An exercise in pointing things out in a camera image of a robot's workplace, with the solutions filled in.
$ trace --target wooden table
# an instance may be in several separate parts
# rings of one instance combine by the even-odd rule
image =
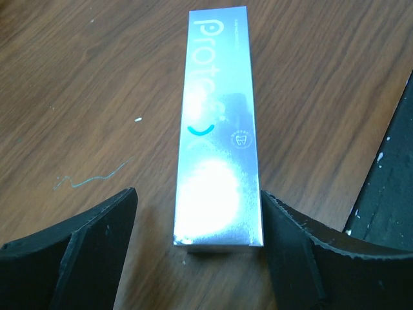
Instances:
[[[262,253],[172,247],[189,10],[248,5],[261,186],[335,229],[413,67],[410,0],[2,2],[0,242],[135,187],[116,309],[275,307]]]

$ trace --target white debris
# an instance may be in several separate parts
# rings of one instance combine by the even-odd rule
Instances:
[[[377,162],[379,162],[383,158],[383,152],[379,153],[379,156],[377,156]]]

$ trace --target blue scribble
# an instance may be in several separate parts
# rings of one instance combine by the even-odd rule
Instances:
[[[80,187],[86,183],[89,183],[90,181],[93,180],[107,180],[110,177],[112,177],[117,171],[119,171],[120,169],[122,169],[123,166],[125,166],[128,163],[129,160],[126,160],[122,165],[120,165],[114,172],[112,172],[111,174],[108,174],[107,176],[94,176],[93,178],[89,178],[86,181],[83,181],[82,183],[79,184],[74,184],[72,181],[72,178],[70,176],[65,176],[60,182],[59,184],[57,184],[53,190],[55,191],[65,180],[70,180],[70,183],[72,184],[72,188],[77,188]]]
[[[211,125],[204,131],[198,131],[198,130],[195,130],[192,126],[188,126],[189,132],[196,136],[204,136],[206,134],[209,134],[211,131],[213,131],[214,128],[215,128],[215,125]]]

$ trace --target toothpaste box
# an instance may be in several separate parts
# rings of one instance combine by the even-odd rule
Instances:
[[[174,245],[263,246],[245,6],[189,13]]]

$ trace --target rectangular carton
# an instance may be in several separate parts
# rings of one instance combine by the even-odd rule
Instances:
[[[245,6],[189,13],[174,245],[263,246]]]

